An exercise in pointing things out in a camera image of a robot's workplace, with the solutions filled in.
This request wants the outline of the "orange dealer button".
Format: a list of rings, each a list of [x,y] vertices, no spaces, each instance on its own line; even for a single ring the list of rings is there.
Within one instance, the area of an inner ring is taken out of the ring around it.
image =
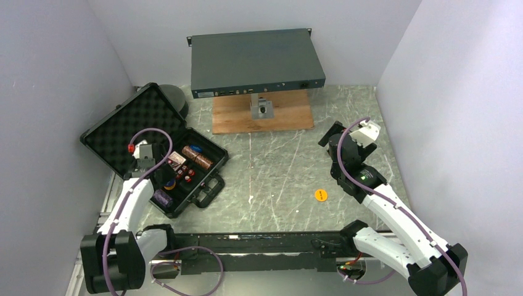
[[[325,202],[328,199],[328,193],[324,189],[317,189],[315,191],[315,199],[319,202]]]

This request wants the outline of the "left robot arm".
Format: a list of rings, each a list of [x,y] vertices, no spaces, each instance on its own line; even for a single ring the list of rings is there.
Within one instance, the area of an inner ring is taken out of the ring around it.
[[[163,129],[147,127],[136,132],[128,143],[134,157],[124,177],[124,187],[109,218],[94,233],[82,238],[80,254],[87,291],[92,294],[125,295],[140,289],[147,264],[180,254],[183,259],[202,250],[217,257],[212,249],[181,245],[169,224],[146,227],[140,236],[133,228],[149,203],[167,186],[176,184],[169,157],[174,152],[172,137]]]

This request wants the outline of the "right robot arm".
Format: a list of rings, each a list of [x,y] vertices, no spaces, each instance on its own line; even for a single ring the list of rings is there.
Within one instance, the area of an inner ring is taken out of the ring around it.
[[[468,252],[461,244],[450,245],[436,235],[401,201],[385,177],[365,164],[377,146],[359,146],[344,128],[327,133],[319,144],[327,147],[331,176],[337,184],[378,216],[399,240],[388,239],[355,220],[340,232],[341,251],[348,256],[362,252],[379,259],[401,274],[416,295],[446,295],[456,286],[467,295],[464,274]]]

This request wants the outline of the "blue small blind button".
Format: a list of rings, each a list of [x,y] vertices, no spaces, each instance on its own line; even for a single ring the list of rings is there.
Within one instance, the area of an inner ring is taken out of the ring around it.
[[[176,181],[174,179],[172,179],[169,182],[167,182],[166,185],[164,185],[164,186],[171,186],[173,184],[176,184]]]

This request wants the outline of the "orange black chip stack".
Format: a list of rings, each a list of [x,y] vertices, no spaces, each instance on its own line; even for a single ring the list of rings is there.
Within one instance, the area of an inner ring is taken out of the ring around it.
[[[182,153],[192,161],[194,161],[200,155],[200,152],[195,151],[190,146],[184,146],[182,149]]]

